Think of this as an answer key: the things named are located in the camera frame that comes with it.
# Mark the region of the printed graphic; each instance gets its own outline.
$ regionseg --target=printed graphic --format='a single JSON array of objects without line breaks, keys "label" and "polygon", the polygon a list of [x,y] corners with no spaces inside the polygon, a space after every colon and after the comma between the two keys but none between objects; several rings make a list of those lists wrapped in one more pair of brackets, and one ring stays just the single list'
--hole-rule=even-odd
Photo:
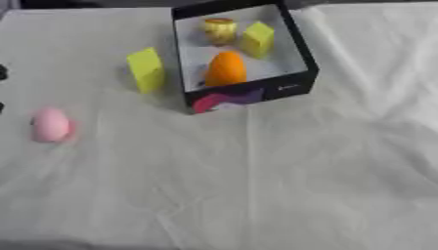
[{"label": "printed graphic", "polygon": [[203,113],[211,109],[215,109],[219,104],[253,104],[262,101],[263,89],[250,91],[239,96],[228,96],[224,94],[210,94],[193,104],[193,109],[196,113]]}]

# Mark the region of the orange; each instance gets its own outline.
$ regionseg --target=orange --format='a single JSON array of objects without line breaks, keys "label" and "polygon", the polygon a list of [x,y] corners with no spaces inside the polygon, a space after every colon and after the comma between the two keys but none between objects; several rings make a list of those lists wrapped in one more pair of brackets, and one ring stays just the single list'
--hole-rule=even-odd
[{"label": "orange", "polygon": [[211,61],[205,75],[205,85],[224,86],[246,81],[246,68],[238,53],[226,51],[219,53]]}]

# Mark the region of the pink toy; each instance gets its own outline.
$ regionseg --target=pink toy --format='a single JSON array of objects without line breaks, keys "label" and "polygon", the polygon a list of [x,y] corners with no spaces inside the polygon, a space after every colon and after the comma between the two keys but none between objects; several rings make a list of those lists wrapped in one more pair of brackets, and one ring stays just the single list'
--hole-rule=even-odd
[{"label": "pink toy", "polygon": [[38,142],[61,142],[73,133],[73,124],[62,110],[46,107],[32,120],[33,136]]}]

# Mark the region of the white tablecloth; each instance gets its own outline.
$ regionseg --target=white tablecloth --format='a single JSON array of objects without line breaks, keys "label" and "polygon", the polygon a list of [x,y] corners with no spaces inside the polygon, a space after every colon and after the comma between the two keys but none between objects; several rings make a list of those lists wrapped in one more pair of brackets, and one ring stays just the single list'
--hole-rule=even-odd
[{"label": "white tablecloth", "polygon": [[[321,67],[311,95],[190,116],[172,85],[160,97],[136,93],[125,65],[156,46],[176,84],[169,9],[9,13],[0,22],[10,69],[0,82],[0,238],[436,249],[438,4],[293,14]],[[71,141],[30,140],[44,105],[76,121]]]}]

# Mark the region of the yellow cube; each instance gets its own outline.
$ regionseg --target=yellow cube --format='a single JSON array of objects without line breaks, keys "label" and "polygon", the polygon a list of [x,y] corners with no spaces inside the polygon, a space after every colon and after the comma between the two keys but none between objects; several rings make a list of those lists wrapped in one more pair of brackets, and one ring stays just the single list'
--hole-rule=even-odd
[{"label": "yellow cube", "polygon": [[164,84],[164,68],[154,48],[129,55],[127,60],[140,93],[146,94]]},{"label": "yellow cube", "polygon": [[274,28],[258,21],[241,36],[240,47],[256,59],[264,58],[274,44]]}]

